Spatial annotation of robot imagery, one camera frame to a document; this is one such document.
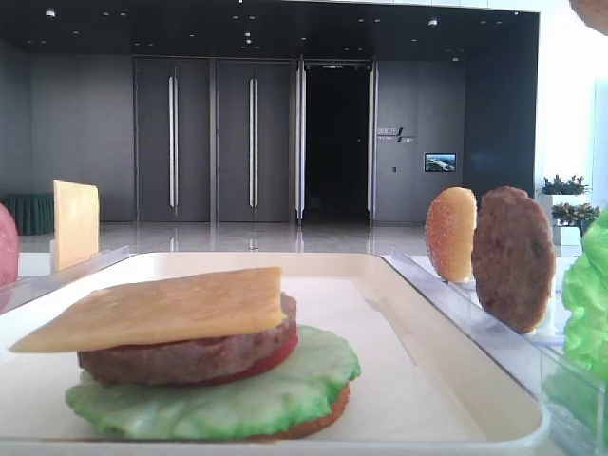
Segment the bun slice front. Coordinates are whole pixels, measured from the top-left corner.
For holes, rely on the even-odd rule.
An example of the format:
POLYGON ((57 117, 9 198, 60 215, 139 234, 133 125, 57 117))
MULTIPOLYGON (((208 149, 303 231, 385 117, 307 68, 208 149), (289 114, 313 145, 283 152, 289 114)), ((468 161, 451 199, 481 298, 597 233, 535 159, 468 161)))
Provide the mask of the bun slice front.
POLYGON ((608 35, 607 0, 570 0, 569 4, 573 12, 588 28, 604 36, 608 35))

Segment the bun slice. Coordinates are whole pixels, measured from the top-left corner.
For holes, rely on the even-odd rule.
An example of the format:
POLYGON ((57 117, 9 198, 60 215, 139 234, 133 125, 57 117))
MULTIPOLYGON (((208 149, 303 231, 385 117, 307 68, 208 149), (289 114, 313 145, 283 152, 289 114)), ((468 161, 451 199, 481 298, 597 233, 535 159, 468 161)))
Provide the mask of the bun slice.
POLYGON ((607 0, 570 0, 569 4, 573 12, 588 28, 604 36, 608 35, 607 0))
POLYGON ((477 201, 468 188, 450 187, 430 204, 425 223, 427 253, 442 279, 450 282, 471 279, 476 217, 477 201))

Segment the lettuce leaf on burger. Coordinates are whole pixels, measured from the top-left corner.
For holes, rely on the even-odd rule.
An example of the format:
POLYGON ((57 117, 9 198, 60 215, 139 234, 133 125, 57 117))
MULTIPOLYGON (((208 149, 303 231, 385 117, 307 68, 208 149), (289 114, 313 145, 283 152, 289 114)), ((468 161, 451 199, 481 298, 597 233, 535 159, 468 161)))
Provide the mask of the lettuce leaf on burger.
POLYGON ((328 415, 361 372, 348 341, 301 326, 294 352, 260 375, 213 387, 120 385, 88 374, 66 392, 74 413, 106 434, 136 440, 236 441, 328 415))

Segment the cheese slice on burger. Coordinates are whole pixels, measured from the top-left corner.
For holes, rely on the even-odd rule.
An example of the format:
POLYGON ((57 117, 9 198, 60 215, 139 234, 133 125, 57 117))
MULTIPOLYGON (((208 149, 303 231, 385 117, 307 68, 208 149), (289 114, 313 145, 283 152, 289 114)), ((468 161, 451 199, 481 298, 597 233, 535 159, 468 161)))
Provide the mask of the cheese slice on burger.
POLYGON ((97 290, 15 342, 11 352, 90 352, 258 333, 278 326, 278 267, 121 284, 97 290))

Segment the upright meat patty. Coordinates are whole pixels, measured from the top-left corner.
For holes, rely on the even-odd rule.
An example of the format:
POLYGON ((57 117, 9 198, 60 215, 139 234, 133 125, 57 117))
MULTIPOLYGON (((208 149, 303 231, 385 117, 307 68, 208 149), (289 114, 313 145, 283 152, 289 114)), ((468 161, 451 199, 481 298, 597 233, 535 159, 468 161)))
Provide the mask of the upright meat patty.
POLYGON ((482 308, 517 333, 532 332, 545 315, 556 270, 541 206, 510 186, 483 195, 471 261, 482 308))

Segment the upright lettuce leaf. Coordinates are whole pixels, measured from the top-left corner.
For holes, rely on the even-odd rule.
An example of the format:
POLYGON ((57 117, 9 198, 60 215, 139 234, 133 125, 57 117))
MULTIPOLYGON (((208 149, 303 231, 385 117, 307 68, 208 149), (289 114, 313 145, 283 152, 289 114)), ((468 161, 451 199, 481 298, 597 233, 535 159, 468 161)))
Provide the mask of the upright lettuce leaf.
POLYGON ((562 303, 571 312, 564 352, 602 380, 607 379, 607 214, 582 239, 583 252, 565 272, 562 303))

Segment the upright bun slice rear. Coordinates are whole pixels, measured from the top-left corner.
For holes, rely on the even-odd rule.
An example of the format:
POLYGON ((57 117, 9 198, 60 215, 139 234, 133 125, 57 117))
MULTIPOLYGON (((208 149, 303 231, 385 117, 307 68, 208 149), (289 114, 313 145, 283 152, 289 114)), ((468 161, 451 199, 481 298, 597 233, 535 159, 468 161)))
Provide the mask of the upright bun slice rear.
POLYGON ((430 204, 425 223, 427 253, 442 279, 450 282, 471 279, 476 217, 477 201, 468 188, 450 187, 430 204))

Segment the bottom bun on tray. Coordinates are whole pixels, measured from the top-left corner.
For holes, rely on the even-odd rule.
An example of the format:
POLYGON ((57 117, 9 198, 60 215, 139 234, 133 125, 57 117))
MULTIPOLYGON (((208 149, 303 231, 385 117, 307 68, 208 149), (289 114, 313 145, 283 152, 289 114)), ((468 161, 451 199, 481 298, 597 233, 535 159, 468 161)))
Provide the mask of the bottom bun on tray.
POLYGON ((253 441, 295 440, 311 436, 335 423, 344 413, 350 400, 350 384, 347 384, 331 403, 331 412, 323 417, 290 427, 275 434, 260 434, 252 437, 253 441))

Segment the cream rectangular tray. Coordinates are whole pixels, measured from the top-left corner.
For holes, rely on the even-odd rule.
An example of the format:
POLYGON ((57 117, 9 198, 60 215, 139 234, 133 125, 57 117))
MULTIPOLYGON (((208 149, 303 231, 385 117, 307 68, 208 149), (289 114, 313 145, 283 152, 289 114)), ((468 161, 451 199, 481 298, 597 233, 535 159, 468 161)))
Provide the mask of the cream rectangular tray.
POLYGON ((156 253, 122 260, 1 318, 1 345, 87 293, 123 282, 278 266, 298 320, 337 333, 361 376, 346 412, 310 438, 267 443, 97 439, 64 401, 80 376, 70 354, 1 354, 5 455, 537 455, 550 414, 436 307, 410 272, 381 257, 327 253, 156 253))

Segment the lower potted flower plant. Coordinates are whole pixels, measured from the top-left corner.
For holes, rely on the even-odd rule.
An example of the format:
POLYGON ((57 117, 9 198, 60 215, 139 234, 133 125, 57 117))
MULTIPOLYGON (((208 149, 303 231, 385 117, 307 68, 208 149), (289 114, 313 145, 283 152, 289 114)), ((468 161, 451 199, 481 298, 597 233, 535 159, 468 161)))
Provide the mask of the lower potted flower plant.
POLYGON ((590 203, 569 204, 560 203, 552 206, 553 219, 559 226, 577 226, 583 221, 593 222, 599 216, 598 206, 590 203))

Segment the potted flower plant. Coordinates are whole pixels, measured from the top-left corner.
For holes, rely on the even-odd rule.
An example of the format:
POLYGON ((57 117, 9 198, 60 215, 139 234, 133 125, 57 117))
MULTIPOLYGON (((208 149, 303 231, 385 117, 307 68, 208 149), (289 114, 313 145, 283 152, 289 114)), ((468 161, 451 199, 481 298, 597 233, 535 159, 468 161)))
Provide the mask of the potted flower plant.
POLYGON ((577 175, 567 180, 562 180, 558 174, 552 180, 544 178, 541 188, 544 195, 584 195, 587 191, 588 185, 584 182, 584 176, 577 175))
POLYGON ((569 204, 560 203, 552 206, 553 219, 559 226, 577 226, 583 221, 593 222, 599 216, 598 206, 590 203, 569 204))

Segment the green skirted table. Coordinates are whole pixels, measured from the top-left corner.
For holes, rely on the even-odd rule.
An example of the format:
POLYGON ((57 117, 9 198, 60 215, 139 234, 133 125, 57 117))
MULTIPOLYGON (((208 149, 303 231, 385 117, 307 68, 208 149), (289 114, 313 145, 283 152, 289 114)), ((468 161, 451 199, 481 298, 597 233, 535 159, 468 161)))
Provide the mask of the green skirted table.
POLYGON ((12 215, 20 236, 50 234, 54 229, 52 193, 13 194, 1 197, 12 215))

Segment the upper potted flower plant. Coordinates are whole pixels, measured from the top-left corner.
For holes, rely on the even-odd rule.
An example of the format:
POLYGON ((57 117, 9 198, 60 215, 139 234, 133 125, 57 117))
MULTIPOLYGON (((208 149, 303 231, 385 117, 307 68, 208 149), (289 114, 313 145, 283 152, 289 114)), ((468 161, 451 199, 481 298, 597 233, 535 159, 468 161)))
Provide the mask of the upper potted flower plant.
POLYGON ((544 178, 541 188, 544 195, 584 195, 587 191, 588 185, 584 182, 584 176, 577 175, 567 180, 562 180, 558 174, 552 180, 544 178))

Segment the wall display screen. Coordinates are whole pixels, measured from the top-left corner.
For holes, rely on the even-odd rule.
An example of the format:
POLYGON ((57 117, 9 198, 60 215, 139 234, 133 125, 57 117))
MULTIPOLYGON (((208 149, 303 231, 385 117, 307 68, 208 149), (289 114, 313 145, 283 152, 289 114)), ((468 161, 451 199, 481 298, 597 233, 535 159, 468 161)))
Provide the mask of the wall display screen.
POLYGON ((426 172, 446 172, 456 171, 457 156, 454 153, 426 153, 425 171, 426 172))

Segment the long clear rail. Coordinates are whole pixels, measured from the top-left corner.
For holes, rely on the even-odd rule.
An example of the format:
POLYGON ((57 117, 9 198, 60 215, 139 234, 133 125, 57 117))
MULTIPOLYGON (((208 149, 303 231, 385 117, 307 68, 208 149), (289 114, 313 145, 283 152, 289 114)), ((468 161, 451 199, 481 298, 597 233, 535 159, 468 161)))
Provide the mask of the long clear rail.
POLYGON ((442 282, 428 262, 393 251, 385 259, 541 405, 549 441, 566 455, 607 453, 607 386, 545 336, 519 335, 481 309, 472 285, 442 282))
POLYGON ((91 276, 133 256, 127 246, 105 251, 85 262, 70 266, 50 275, 35 275, 20 278, 1 288, 1 314, 15 310, 34 299, 57 291, 83 277, 91 276))

